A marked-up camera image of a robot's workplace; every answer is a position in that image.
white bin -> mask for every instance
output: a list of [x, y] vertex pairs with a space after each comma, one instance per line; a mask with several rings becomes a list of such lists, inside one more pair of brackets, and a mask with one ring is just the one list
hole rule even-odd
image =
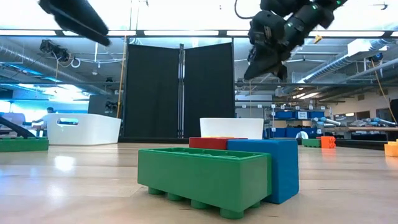
[[200, 118], [202, 137], [235, 137], [262, 139], [261, 118]]
[[[77, 125], [59, 121], [77, 120]], [[51, 145], [90, 146], [117, 143], [121, 120], [98, 114], [49, 114], [47, 135]]]

green block on floor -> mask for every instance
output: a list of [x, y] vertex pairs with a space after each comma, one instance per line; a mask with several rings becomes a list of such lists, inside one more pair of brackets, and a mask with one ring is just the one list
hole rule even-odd
[[221, 209], [222, 217], [238, 219], [271, 194], [271, 155], [211, 149], [141, 149], [138, 183], [150, 194], [169, 200], [191, 200], [193, 208]]
[[1, 138], [0, 152], [48, 151], [47, 138]]
[[301, 143], [305, 147], [321, 147], [320, 139], [302, 139]]

black partition panel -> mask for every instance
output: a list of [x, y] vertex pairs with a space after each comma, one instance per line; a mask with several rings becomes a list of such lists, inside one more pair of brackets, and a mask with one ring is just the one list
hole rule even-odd
[[179, 49], [129, 45], [124, 137], [176, 138]]
[[200, 118], [234, 118], [232, 43], [185, 50], [184, 137], [200, 136]]

wooden table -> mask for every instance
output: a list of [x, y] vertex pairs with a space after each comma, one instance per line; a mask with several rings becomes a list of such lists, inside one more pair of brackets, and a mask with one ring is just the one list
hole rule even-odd
[[218, 210], [149, 195], [137, 150], [182, 145], [51, 146], [0, 155], [0, 223], [396, 223], [398, 158], [341, 148], [299, 149], [300, 192], [232, 222]]

block stud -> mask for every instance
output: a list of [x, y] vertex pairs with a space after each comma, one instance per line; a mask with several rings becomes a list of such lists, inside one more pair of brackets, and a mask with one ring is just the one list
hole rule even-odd
[[163, 191], [157, 190], [157, 189], [153, 189], [152, 187], [148, 187], [148, 193], [149, 193], [149, 194], [152, 194], [152, 195], [161, 195], [161, 194], [164, 194]]
[[223, 218], [237, 220], [237, 219], [243, 218], [244, 212], [243, 211], [242, 212], [234, 212], [234, 211], [231, 211], [228, 209], [221, 208], [220, 215]]
[[167, 193], [167, 198], [173, 202], [179, 202], [183, 199], [183, 197], [171, 193]]
[[191, 207], [195, 209], [206, 209], [209, 205], [203, 202], [198, 202], [197, 200], [191, 200]]
[[255, 203], [254, 205], [250, 206], [250, 208], [258, 208], [261, 205], [261, 201]]

